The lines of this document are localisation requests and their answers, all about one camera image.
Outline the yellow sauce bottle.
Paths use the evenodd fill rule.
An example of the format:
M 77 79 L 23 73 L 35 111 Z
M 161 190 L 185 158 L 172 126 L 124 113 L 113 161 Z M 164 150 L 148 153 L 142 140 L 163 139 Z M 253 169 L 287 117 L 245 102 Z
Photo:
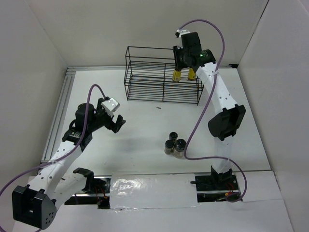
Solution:
M 181 69 L 174 69 L 173 76 L 172 76 L 172 81 L 173 82 L 180 82 L 181 74 L 182 74 Z
M 194 72 L 194 70 L 193 70 L 192 68 L 189 69 L 187 79 L 188 79 L 189 81 L 194 81 L 194 80 L 196 80 L 196 73 Z

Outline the small black-lid spice jar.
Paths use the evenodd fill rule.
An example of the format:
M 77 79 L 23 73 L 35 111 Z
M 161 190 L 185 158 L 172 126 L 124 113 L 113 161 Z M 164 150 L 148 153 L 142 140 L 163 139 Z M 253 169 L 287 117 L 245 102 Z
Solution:
M 176 141 L 178 138 L 178 134 L 174 131 L 172 131 L 170 134 L 169 134 L 169 139 L 172 140 L 172 141 Z

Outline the large black-lid spice jar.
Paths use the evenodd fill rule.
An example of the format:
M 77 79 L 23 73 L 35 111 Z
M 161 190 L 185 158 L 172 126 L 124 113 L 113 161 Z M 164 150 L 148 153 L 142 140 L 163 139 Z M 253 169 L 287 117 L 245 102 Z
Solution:
M 177 159 L 181 159 L 184 156 L 184 150 L 186 147 L 186 141 L 184 139 L 178 139 L 174 143 L 173 156 Z

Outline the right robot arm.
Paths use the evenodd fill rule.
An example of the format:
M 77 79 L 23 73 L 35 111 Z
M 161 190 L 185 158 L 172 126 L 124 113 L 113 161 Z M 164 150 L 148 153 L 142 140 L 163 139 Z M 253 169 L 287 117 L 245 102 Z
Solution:
M 202 49 L 198 33 L 178 30 L 176 37 L 181 40 L 181 44 L 173 47 L 175 72 L 185 68 L 193 70 L 211 97 L 210 103 L 214 107 L 215 116 L 209 120 L 208 128 L 215 139 L 216 157 L 211 166 L 211 171 L 215 173 L 211 177 L 211 185 L 215 189 L 222 189 L 227 185 L 224 174 L 232 170 L 229 159 L 233 137 L 242 123 L 246 109 L 231 96 L 217 70 L 212 52 Z

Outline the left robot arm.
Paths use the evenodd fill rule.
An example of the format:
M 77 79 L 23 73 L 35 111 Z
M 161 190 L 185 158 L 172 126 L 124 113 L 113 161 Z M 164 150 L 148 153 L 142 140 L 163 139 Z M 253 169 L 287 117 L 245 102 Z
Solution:
M 91 170 L 77 168 L 69 175 L 66 172 L 91 142 L 94 131 L 105 127 L 117 133 L 125 124 L 121 115 L 113 121 L 119 106 L 114 98 L 100 98 L 96 107 L 86 103 L 78 106 L 75 119 L 52 156 L 51 164 L 41 168 L 26 186 L 17 186 L 13 190 L 14 220 L 45 230 L 55 219 L 60 206 L 73 194 L 80 190 L 93 191 L 95 180 Z

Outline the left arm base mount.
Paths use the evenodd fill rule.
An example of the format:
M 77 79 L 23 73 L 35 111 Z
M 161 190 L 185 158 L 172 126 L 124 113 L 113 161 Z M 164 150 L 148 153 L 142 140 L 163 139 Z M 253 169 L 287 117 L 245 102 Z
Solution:
M 93 171 L 84 168 L 77 168 L 72 173 L 83 175 L 86 185 L 64 205 L 96 205 L 98 209 L 110 209 L 110 176 L 94 176 Z

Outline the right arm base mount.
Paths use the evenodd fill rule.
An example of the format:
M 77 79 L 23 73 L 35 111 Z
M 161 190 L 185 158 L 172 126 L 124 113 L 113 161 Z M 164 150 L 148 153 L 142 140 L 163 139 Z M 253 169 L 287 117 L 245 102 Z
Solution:
M 241 197 L 237 178 L 231 168 L 219 174 L 211 167 L 210 174 L 196 175 L 190 184 L 196 187 L 199 203 L 238 201 Z

